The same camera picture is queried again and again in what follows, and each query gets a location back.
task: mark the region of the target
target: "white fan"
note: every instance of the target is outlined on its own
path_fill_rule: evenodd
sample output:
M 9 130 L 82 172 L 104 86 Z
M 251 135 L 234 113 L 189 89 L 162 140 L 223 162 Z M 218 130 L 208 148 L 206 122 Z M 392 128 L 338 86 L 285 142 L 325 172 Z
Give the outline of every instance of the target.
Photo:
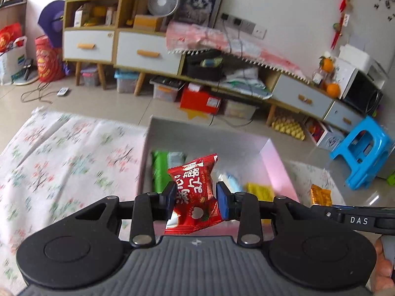
M 175 12 L 180 0 L 148 0 L 148 11 L 157 17 L 167 17 Z

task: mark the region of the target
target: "white remote control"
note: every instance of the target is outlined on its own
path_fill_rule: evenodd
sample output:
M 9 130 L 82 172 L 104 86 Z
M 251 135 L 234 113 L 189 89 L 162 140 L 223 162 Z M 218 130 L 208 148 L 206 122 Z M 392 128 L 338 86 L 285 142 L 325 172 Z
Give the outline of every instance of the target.
M 58 96 L 65 96 L 68 91 L 69 91 L 69 88 L 62 88 L 59 90 Z

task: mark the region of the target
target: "red shoebox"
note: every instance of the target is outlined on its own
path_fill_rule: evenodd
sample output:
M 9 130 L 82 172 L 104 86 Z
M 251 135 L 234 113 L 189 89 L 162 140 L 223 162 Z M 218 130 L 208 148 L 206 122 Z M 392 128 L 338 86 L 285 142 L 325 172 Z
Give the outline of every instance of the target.
M 180 108 L 202 111 L 210 114 L 217 114 L 220 108 L 221 99 L 211 96 L 206 91 L 191 91 L 184 87 L 181 96 Z

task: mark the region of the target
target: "human hand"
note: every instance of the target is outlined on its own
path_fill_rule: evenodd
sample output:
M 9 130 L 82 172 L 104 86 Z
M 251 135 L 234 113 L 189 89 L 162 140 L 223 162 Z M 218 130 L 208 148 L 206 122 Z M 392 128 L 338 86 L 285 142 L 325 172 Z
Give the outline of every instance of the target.
M 379 292 L 384 289 L 395 287 L 395 283 L 391 278 L 393 266 L 391 262 L 384 257 L 383 244 L 381 239 L 377 239 L 375 243 L 377 254 L 375 273 L 372 279 L 372 291 Z

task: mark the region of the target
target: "tile floor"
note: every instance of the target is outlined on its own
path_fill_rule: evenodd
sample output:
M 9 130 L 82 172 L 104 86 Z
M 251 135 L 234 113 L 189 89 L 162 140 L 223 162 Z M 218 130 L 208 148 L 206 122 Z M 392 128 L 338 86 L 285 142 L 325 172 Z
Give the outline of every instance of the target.
M 30 117 L 31 112 L 41 106 L 54 111 L 119 120 L 144 126 L 148 126 L 152 115 L 202 125 L 209 125 L 211 122 L 211 116 L 209 115 L 206 119 L 195 117 L 189 120 L 187 114 L 178 109 L 177 103 L 167 103 L 153 99 L 152 87 L 148 84 L 142 95 L 135 97 L 132 94 L 118 94 L 116 90 L 103 91 L 100 87 L 76 87 L 74 82 L 75 78 L 71 77 L 51 83 L 44 93 L 58 91 L 62 87 L 71 89 L 66 97 L 57 97 L 56 94 L 51 94 L 44 98 L 46 101 L 52 101 L 52 104 L 39 101 L 21 103 L 21 95 L 35 89 L 38 83 L 29 86 L 0 86 L 0 152 Z M 37 93 L 33 94 L 30 99 L 35 97 L 37 97 Z M 317 149 L 309 138 L 301 142 L 288 135 L 278 133 L 265 126 L 266 117 L 264 113 L 255 116 L 252 123 L 237 129 L 271 138 L 283 160 L 301 161 L 319 168 L 329 169 L 332 175 L 347 171 L 347 169 L 344 170 L 344 164 L 341 161 L 331 163 L 328 159 L 328 152 Z M 237 118 L 215 117 L 212 127 L 226 130 L 234 129 L 226 121 L 233 125 L 243 125 L 248 122 Z M 376 179 L 368 190 L 357 192 L 351 192 L 346 188 L 344 190 L 347 190 L 347 195 L 349 194 L 348 199 L 346 199 L 348 204 L 366 205 L 372 198 L 379 195 L 380 199 L 373 205 L 395 206 L 395 191 L 381 179 Z

